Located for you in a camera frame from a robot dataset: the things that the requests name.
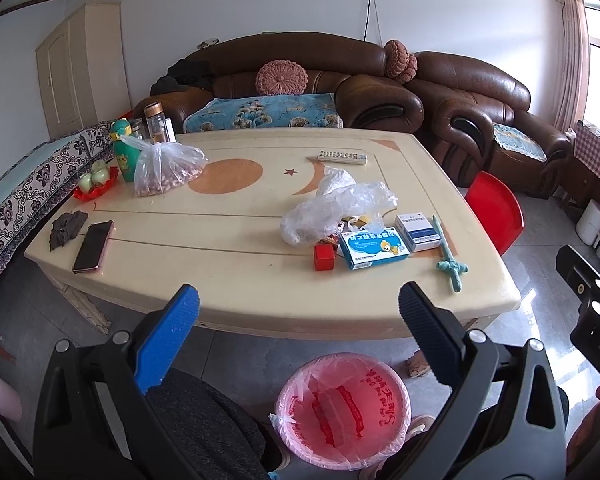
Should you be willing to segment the red tray with fruit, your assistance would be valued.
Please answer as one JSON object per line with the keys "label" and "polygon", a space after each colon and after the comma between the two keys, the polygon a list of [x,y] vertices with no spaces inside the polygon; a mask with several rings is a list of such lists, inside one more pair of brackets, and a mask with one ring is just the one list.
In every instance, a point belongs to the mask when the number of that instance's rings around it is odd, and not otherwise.
{"label": "red tray with fruit", "polygon": [[117,181],[119,169],[108,165],[103,159],[92,163],[91,169],[79,177],[73,197],[82,202],[94,200],[107,193]]}

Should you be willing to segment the glass jar gold lid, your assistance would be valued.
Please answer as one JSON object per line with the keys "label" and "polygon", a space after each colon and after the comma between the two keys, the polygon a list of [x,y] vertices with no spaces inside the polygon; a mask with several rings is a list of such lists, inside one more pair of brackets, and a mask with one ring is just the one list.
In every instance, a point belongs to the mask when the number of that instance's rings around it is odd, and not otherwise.
{"label": "glass jar gold lid", "polygon": [[160,102],[147,104],[143,108],[146,119],[147,130],[151,141],[154,143],[174,142],[175,134],[169,118],[164,114]]}

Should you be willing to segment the white appliance on floor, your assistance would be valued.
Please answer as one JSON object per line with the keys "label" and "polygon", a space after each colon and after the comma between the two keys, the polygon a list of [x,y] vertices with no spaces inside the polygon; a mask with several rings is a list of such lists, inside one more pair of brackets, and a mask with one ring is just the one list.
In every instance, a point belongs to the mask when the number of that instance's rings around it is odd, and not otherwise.
{"label": "white appliance on floor", "polygon": [[577,236],[585,245],[593,246],[600,235],[600,204],[590,200],[576,224]]}

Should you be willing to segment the dark grey folded cloth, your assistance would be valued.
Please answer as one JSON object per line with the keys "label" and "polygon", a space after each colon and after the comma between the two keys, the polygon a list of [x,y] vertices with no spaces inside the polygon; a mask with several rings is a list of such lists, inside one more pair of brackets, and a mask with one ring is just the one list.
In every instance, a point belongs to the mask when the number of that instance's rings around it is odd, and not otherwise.
{"label": "dark grey folded cloth", "polygon": [[80,210],[61,214],[52,225],[50,251],[64,247],[70,240],[76,238],[87,218],[88,214]]}

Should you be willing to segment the black smartphone pink case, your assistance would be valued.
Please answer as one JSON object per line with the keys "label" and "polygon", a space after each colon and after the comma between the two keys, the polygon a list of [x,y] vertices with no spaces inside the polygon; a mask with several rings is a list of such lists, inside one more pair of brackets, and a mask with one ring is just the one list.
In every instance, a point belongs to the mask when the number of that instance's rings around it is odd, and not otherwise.
{"label": "black smartphone pink case", "polygon": [[92,223],[88,227],[73,263],[72,272],[74,274],[95,272],[99,269],[113,230],[114,222],[112,220]]}

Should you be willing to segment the patterned blue daybed cover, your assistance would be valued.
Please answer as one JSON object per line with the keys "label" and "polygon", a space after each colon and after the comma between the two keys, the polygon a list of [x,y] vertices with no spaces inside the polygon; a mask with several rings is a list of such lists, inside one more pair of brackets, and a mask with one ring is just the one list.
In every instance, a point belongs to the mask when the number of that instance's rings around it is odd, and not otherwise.
{"label": "patterned blue daybed cover", "polygon": [[0,277],[38,224],[72,194],[93,162],[112,159],[110,122],[38,145],[0,177]]}

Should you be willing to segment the red plastic stool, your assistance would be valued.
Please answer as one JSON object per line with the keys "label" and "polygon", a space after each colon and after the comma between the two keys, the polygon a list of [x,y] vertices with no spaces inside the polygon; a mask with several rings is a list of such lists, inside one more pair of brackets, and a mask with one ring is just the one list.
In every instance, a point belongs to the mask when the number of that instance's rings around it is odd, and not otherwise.
{"label": "red plastic stool", "polygon": [[504,255],[524,232],[524,214],[512,190],[492,174],[480,171],[465,200],[495,249]]}

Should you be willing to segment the checkered cloth side table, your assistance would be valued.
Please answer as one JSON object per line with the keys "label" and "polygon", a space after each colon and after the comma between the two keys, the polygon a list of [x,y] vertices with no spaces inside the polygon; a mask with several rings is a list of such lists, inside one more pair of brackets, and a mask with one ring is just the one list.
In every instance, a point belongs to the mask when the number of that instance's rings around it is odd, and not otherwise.
{"label": "checkered cloth side table", "polygon": [[573,155],[560,178],[568,200],[584,208],[590,200],[600,204],[600,136],[577,122]]}

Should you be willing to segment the plastic bag of peanuts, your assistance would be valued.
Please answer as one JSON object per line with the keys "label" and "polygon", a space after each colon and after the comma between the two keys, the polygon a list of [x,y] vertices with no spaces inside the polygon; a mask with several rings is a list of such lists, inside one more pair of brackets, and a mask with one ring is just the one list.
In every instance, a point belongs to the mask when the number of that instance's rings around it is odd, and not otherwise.
{"label": "plastic bag of peanuts", "polygon": [[136,196],[164,194],[197,179],[208,164],[199,148],[178,142],[149,143],[135,136],[122,136],[120,141],[140,152],[134,168]]}

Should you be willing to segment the cream wardrobe cabinet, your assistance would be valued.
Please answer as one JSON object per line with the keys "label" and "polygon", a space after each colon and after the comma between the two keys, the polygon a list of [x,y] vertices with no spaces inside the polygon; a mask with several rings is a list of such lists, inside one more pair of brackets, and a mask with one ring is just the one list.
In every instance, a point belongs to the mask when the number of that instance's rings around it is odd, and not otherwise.
{"label": "cream wardrobe cabinet", "polygon": [[42,41],[35,57],[51,139],[131,110],[119,3],[80,6]]}

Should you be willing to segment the pink window curtain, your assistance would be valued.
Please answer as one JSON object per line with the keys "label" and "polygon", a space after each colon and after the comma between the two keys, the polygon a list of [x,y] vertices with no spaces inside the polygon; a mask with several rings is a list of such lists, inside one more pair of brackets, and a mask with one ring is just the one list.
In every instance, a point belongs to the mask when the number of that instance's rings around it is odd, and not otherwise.
{"label": "pink window curtain", "polygon": [[583,0],[564,0],[554,126],[566,132],[584,115],[590,74],[590,36]]}

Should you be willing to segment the pink lined trash bin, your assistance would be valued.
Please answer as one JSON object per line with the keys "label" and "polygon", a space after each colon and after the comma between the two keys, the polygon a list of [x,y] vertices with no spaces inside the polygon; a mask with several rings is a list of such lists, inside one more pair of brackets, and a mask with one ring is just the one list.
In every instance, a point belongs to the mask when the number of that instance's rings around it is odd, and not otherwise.
{"label": "pink lined trash bin", "polygon": [[280,390],[270,421],[300,460],[355,471],[402,448],[411,414],[407,388],[391,366],[341,352],[298,368]]}

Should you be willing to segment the green toy sword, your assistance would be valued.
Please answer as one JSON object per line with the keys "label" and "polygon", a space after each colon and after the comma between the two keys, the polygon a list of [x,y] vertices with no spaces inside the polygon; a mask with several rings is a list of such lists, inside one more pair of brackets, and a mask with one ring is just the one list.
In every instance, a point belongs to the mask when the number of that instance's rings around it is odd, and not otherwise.
{"label": "green toy sword", "polygon": [[451,246],[444,234],[442,224],[437,216],[431,217],[431,224],[440,236],[442,259],[437,263],[437,269],[449,277],[452,291],[459,294],[463,290],[462,276],[469,271],[468,265],[458,261],[454,257]]}

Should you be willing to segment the clear plastic bag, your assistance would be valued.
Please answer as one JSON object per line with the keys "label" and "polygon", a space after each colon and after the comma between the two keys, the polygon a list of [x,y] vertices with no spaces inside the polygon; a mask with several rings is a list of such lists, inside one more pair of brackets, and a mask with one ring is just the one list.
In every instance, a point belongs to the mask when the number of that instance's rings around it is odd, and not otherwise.
{"label": "clear plastic bag", "polygon": [[347,170],[327,166],[315,196],[280,222],[280,235],[291,246],[313,245],[339,234],[340,221],[346,217],[365,217],[368,222],[362,229],[376,234],[385,229],[384,214],[396,206],[398,198],[384,182],[358,183]]}

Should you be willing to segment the white remote control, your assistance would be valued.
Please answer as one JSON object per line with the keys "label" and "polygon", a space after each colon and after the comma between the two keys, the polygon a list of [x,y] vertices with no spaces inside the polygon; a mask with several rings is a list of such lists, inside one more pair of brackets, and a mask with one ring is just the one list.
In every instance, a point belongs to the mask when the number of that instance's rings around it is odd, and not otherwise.
{"label": "white remote control", "polygon": [[348,152],[336,150],[321,150],[316,155],[319,162],[336,162],[336,164],[364,166],[368,156],[362,152]]}

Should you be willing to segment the small red cube box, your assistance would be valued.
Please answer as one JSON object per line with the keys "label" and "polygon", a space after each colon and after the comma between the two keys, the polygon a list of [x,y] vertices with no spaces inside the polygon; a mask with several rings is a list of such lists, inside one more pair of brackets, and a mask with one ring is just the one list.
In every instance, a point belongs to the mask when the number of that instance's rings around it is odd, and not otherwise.
{"label": "small red cube box", "polygon": [[315,271],[331,271],[335,267],[337,249],[332,243],[318,243],[314,246],[313,262]]}

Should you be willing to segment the green cartoon water bottle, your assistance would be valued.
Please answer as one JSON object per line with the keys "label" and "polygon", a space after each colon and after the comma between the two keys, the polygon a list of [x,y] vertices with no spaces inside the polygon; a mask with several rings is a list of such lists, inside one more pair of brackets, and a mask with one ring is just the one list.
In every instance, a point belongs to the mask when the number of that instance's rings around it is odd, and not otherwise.
{"label": "green cartoon water bottle", "polygon": [[126,136],[132,136],[132,125],[126,118],[117,119],[112,123],[109,135],[114,147],[114,157],[125,182],[133,182],[135,167],[140,151],[122,141]]}

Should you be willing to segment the pink round cushion on backrest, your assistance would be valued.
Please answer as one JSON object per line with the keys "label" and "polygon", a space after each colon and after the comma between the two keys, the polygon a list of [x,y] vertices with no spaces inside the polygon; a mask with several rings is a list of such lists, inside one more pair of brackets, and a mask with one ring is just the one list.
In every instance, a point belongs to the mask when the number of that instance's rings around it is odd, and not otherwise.
{"label": "pink round cushion on backrest", "polygon": [[391,39],[385,44],[385,75],[399,84],[407,84],[417,74],[416,56],[400,40]]}

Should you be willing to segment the brown leather sofa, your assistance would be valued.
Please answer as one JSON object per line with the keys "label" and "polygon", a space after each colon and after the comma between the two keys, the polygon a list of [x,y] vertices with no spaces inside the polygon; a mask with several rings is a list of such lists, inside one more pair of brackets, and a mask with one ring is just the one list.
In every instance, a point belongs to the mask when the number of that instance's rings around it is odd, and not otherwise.
{"label": "brown leather sofa", "polygon": [[262,32],[217,42],[181,58],[130,113],[159,103],[176,131],[214,99],[329,94],[336,124],[414,133],[424,106],[404,87],[415,58],[398,42],[377,44],[326,32]]}

